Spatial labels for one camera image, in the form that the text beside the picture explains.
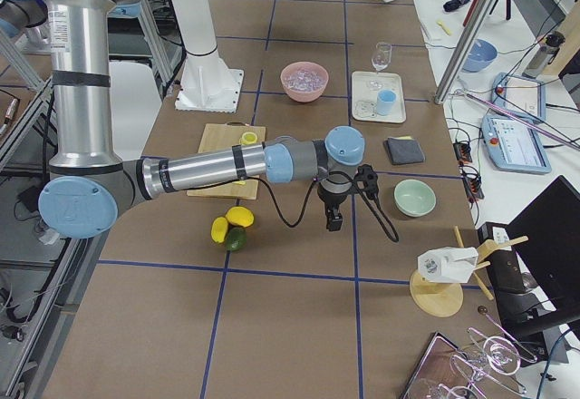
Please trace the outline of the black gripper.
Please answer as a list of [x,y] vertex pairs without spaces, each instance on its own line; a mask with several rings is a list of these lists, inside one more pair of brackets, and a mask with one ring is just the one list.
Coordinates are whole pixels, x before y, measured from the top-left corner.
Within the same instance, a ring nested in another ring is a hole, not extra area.
[[339,231],[343,225],[343,215],[339,208],[351,193],[353,183],[347,175],[330,175],[319,182],[317,194],[324,204],[326,229]]

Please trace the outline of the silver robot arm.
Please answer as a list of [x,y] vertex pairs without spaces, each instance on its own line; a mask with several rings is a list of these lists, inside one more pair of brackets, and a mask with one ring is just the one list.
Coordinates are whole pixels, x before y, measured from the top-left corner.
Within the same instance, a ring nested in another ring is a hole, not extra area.
[[58,151],[38,207],[50,228],[69,238],[93,238],[128,209],[163,193],[256,179],[269,185],[310,180],[324,202],[328,229],[339,229],[340,204],[359,191],[363,178],[359,131],[339,126],[316,141],[281,138],[181,159],[123,161],[113,149],[107,19],[115,8],[137,1],[43,2]]

